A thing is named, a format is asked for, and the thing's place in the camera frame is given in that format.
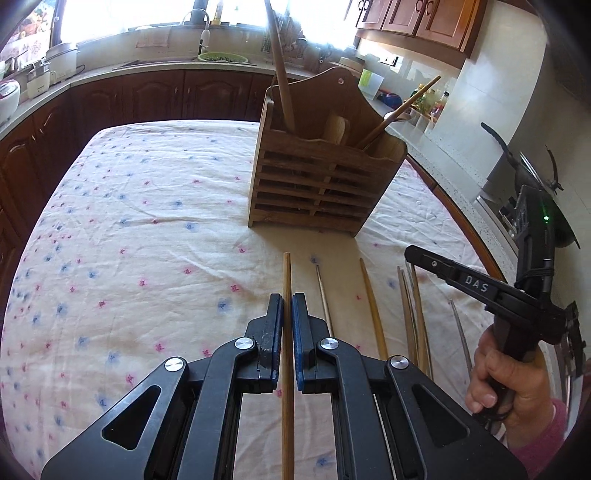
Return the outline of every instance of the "finger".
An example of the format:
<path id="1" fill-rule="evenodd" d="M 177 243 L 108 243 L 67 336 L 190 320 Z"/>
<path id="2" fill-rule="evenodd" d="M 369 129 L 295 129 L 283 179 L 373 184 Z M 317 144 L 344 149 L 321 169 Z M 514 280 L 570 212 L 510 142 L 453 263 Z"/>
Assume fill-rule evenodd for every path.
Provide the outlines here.
<path id="1" fill-rule="evenodd" d="M 518 362 L 498 350 L 491 350 L 485 362 L 492 378 L 521 395 L 536 392 L 543 380 L 543 372 L 539 368 Z"/>
<path id="2" fill-rule="evenodd" d="M 486 380 L 488 378 L 486 355 L 479 348 L 474 352 L 474 369 L 472 369 L 472 373 L 478 380 Z"/>
<path id="3" fill-rule="evenodd" d="M 466 403 L 466 407 L 468 407 L 472 413 L 478 413 L 484 408 L 480 402 L 474 400 L 470 392 L 466 394 L 464 402 Z"/>
<path id="4" fill-rule="evenodd" d="M 486 408 L 495 406 L 496 394 L 488 383 L 481 380 L 472 380 L 469 388 L 469 393 L 475 402 L 480 403 Z"/>
<path id="5" fill-rule="evenodd" d="M 493 332 L 493 326 L 490 325 L 482 336 L 480 340 L 478 340 L 478 349 L 483 352 L 485 355 L 491 350 L 498 350 L 499 346 L 495 339 L 495 334 Z"/>

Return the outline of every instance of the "faucet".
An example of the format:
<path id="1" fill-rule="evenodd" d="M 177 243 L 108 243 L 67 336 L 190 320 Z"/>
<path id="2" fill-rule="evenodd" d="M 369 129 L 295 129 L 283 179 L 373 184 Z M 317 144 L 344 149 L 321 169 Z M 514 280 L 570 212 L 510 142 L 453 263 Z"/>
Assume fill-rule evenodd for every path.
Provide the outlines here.
<path id="1" fill-rule="evenodd" d="M 201 33 L 201 40 L 199 40 L 198 55 L 201 55 L 203 49 L 209 47 L 209 37 L 210 37 L 209 24 L 211 23 L 211 19 L 209 18 L 209 14 L 207 13 L 207 11 L 205 11 L 203 8 L 193 8 L 192 10 L 190 10 L 189 12 L 187 12 L 185 14 L 183 19 L 181 20 L 181 23 L 179 23 L 179 25 L 184 25 L 184 19 L 187 18 L 188 14 L 192 14 L 193 12 L 203 12 L 205 14 L 205 16 L 207 17 L 207 21 L 205 22 L 205 30 L 203 30 L 203 32 Z"/>

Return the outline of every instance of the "cabinet door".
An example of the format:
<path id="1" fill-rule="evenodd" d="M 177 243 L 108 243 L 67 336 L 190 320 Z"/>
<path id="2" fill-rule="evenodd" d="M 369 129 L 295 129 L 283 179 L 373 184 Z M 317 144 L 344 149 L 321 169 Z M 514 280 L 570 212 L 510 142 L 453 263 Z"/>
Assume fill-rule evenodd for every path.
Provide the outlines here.
<path id="1" fill-rule="evenodd" d="M 427 0 L 394 0 L 388 9 L 382 30 L 414 35 Z"/>
<path id="2" fill-rule="evenodd" d="M 62 93 L 37 110 L 33 124 L 40 153 L 38 169 L 49 198 L 81 150 L 70 92 Z"/>
<path id="3" fill-rule="evenodd" d="M 126 124 L 179 120 L 183 111 L 182 70 L 134 73 L 123 77 Z"/>
<path id="4" fill-rule="evenodd" d="M 123 124 L 121 77 L 97 80 L 72 89 L 74 117 L 80 144 L 98 132 Z"/>
<path id="5" fill-rule="evenodd" d="M 28 117 L 0 142 L 0 203 L 14 223 L 14 205 L 27 227 L 28 238 L 47 198 L 37 171 L 33 119 Z"/>
<path id="6" fill-rule="evenodd" d="M 271 86 L 273 77 L 270 75 L 254 74 L 252 76 L 251 94 L 248 98 L 248 106 L 246 107 L 247 122 L 261 121 L 262 105 L 265 103 L 265 93 Z"/>
<path id="7" fill-rule="evenodd" d="M 367 8 L 361 15 L 357 28 L 380 30 L 391 2 L 392 0 L 364 0 L 364 6 Z"/>
<path id="8" fill-rule="evenodd" d="M 252 74 L 191 70 L 184 85 L 183 118 L 244 120 Z"/>
<path id="9" fill-rule="evenodd" d="M 0 326 L 24 248 L 25 242 L 15 232 L 6 213 L 0 210 Z"/>
<path id="10" fill-rule="evenodd" d="M 478 0 L 428 0 L 417 37 L 460 48 Z"/>

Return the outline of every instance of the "window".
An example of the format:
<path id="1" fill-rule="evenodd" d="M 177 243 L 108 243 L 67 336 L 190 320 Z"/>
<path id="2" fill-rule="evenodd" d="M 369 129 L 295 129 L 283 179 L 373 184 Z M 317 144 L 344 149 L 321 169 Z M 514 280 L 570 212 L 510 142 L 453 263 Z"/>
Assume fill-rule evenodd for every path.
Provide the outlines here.
<path id="1" fill-rule="evenodd" d="M 4 61 L 18 56 L 21 66 L 41 60 L 49 49 L 51 23 L 56 0 L 43 0 L 37 8 L 17 27 L 0 51 L 0 66 Z"/>
<path id="2" fill-rule="evenodd" d="M 217 3 L 217 0 L 207 3 L 211 19 Z M 355 26 L 344 21 L 350 3 L 350 0 L 271 0 L 276 12 L 290 12 L 308 40 L 340 48 L 350 45 L 355 37 Z M 81 42 L 144 25 L 178 23 L 194 4 L 195 0 L 67 0 L 61 40 Z M 267 25 L 264 0 L 224 0 L 223 4 L 222 22 Z"/>
<path id="3" fill-rule="evenodd" d="M 151 24 L 179 23 L 194 0 L 67 0 L 61 40 L 81 42 Z"/>

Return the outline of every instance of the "bamboo stick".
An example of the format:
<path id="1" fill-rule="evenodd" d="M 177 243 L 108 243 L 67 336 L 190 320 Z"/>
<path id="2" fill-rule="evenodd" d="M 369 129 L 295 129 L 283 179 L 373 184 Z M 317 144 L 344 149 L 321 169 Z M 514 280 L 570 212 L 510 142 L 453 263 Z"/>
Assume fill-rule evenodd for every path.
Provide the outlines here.
<path id="1" fill-rule="evenodd" d="M 294 365 L 291 325 L 291 254 L 283 254 L 283 338 L 281 340 L 281 479 L 294 480 Z"/>
<path id="2" fill-rule="evenodd" d="M 418 335 L 418 367 L 421 371 L 433 379 L 433 364 L 431 363 L 431 349 L 429 347 L 429 336 L 423 315 L 423 302 L 421 292 L 418 288 L 417 270 L 410 265 L 411 286 L 413 289 L 414 307 L 417 311 L 417 335 Z"/>
<path id="3" fill-rule="evenodd" d="M 371 319 L 374 323 L 375 341 L 378 344 L 378 354 L 380 360 L 388 359 L 388 347 L 386 346 L 386 339 L 384 337 L 384 328 L 382 327 L 382 320 L 379 317 L 378 304 L 375 301 L 374 290 L 371 287 L 367 268 L 363 258 L 359 259 L 361 264 L 361 273 L 363 274 L 363 281 L 365 282 L 365 291 L 368 296 L 369 309 L 371 310 Z"/>
<path id="4" fill-rule="evenodd" d="M 402 298 L 402 310 L 404 312 L 404 327 L 407 333 L 408 359 L 414 365 L 417 364 L 417 325 L 414 320 L 413 305 L 408 294 L 408 286 L 404 270 L 398 267 L 398 284 L 400 285 L 400 296 Z"/>
<path id="5" fill-rule="evenodd" d="M 283 61 L 283 50 L 277 31 L 277 18 L 271 7 L 270 0 L 265 0 L 267 9 L 267 20 L 269 23 L 269 39 L 271 40 L 271 50 L 273 52 L 273 61 L 275 62 L 275 71 L 279 83 L 279 95 L 281 96 L 281 109 L 285 119 L 287 131 L 293 135 L 296 134 L 296 118 L 294 116 L 293 104 L 291 103 L 290 88 L 287 84 L 287 74 L 285 72 L 285 63 Z"/>
<path id="6" fill-rule="evenodd" d="M 326 292 L 324 291 L 324 284 L 322 283 L 322 277 L 320 276 L 320 266 L 316 264 L 316 276 L 318 277 L 318 285 L 320 287 L 320 297 L 322 298 L 322 309 L 324 310 L 324 319 L 329 328 L 329 335 L 335 336 L 335 331 L 332 326 L 332 318 L 330 317 L 329 303 L 326 300 Z"/>
<path id="7" fill-rule="evenodd" d="M 359 141 L 355 148 L 360 150 L 365 150 L 371 142 L 373 142 L 383 131 L 384 129 L 394 122 L 405 110 L 410 107 L 417 99 L 421 98 L 423 94 L 429 90 L 433 85 L 435 85 L 439 80 L 441 80 L 441 76 L 437 75 L 433 80 L 431 80 L 428 84 L 426 84 L 423 88 L 421 88 L 417 93 L 415 93 L 412 97 L 410 97 L 406 102 L 404 102 L 400 107 L 398 107 L 394 113 L 390 114 L 386 117 L 382 123 L 380 123 L 376 128 L 374 128 L 370 133 L 368 133 L 363 140 Z"/>

